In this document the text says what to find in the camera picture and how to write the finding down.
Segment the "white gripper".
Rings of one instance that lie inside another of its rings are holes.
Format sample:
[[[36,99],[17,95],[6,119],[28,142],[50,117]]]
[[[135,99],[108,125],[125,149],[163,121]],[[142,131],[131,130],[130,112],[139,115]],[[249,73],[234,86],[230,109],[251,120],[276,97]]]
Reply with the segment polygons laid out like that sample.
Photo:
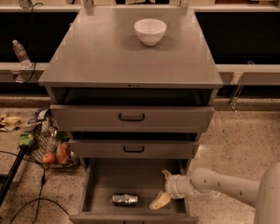
[[[186,175],[172,175],[167,170],[161,171],[166,180],[165,191],[160,191],[156,199],[149,205],[151,210],[159,210],[173,199],[183,199],[193,192],[193,186]]]

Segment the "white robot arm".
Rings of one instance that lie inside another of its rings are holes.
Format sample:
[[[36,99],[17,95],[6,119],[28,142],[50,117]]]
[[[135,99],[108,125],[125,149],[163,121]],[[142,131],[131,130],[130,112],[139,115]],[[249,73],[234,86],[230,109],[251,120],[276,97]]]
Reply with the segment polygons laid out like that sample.
[[[149,205],[158,210],[172,199],[186,197],[214,200],[220,193],[255,208],[254,224],[280,224],[280,162],[264,172],[260,181],[222,175],[197,168],[189,175],[172,175],[162,170],[164,191]]]

